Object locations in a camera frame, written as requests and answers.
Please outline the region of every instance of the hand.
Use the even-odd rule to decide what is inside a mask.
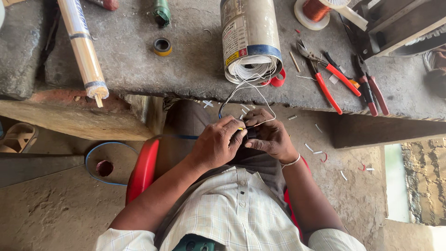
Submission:
[[[254,126],[273,118],[265,109],[255,109],[246,114],[245,125]],[[289,164],[299,157],[282,122],[275,119],[254,128],[260,133],[260,139],[247,140],[245,147],[265,151],[282,164]]]
[[[245,124],[231,115],[207,125],[186,159],[201,172],[228,163],[248,133],[247,130],[238,130],[239,127],[245,128]]]

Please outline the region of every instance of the red plastic chair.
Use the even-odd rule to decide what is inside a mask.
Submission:
[[[155,164],[157,163],[157,153],[158,147],[160,145],[159,139],[147,140],[141,148],[141,152],[136,161],[135,168],[128,179],[127,193],[125,196],[125,205],[134,200],[138,195],[140,195],[145,189],[147,189],[152,183],[155,176]],[[302,157],[308,171],[311,173],[307,162]],[[285,202],[288,203],[291,209],[291,219],[293,220],[295,226],[301,229],[297,224],[296,217],[294,216],[293,209],[291,208],[291,203],[289,200],[288,190],[284,193]]]

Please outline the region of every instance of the shirt sleeve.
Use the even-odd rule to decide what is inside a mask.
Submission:
[[[354,237],[337,229],[322,229],[314,232],[308,241],[314,251],[366,251]]]
[[[107,229],[96,241],[96,251],[158,251],[153,245],[155,234],[145,230]]]

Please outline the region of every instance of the copper wire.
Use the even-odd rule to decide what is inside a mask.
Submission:
[[[302,10],[307,18],[319,22],[331,11],[331,8],[319,0],[307,0],[302,6]]]

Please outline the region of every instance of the cutting pliers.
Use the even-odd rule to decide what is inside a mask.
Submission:
[[[370,109],[372,116],[378,116],[378,110],[376,109],[375,102],[373,101],[373,94],[375,94],[381,110],[385,116],[389,115],[389,109],[387,108],[386,101],[381,93],[378,85],[376,84],[375,77],[369,75],[368,67],[365,64],[364,59],[360,55],[355,56],[356,70],[360,76],[359,84],[361,85],[361,91],[363,92],[364,99]]]
[[[327,70],[329,70],[331,73],[335,74],[353,93],[355,93],[356,96],[361,96],[361,93],[356,89],[350,81],[339,72],[333,65],[330,63],[322,60],[321,58],[317,57],[313,52],[309,52],[305,45],[303,44],[302,40],[301,42],[297,42],[297,50],[302,54],[302,56],[308,58],[310,65],[313,68],[314,76],[316,77],[316,80],[319,83],[319,86],[322,89],[322,92],[324,93],[325,97],[328,99],[330,104],[333,106],[333,108],[338,112],[338,114],[342,114],[342,110],[336,103],[336,101],[331,96],[330,92],[327,89],[327,86],[325,85],[324,79],[322,79],[321,73],[319,72],[318,65],[323,65]]]

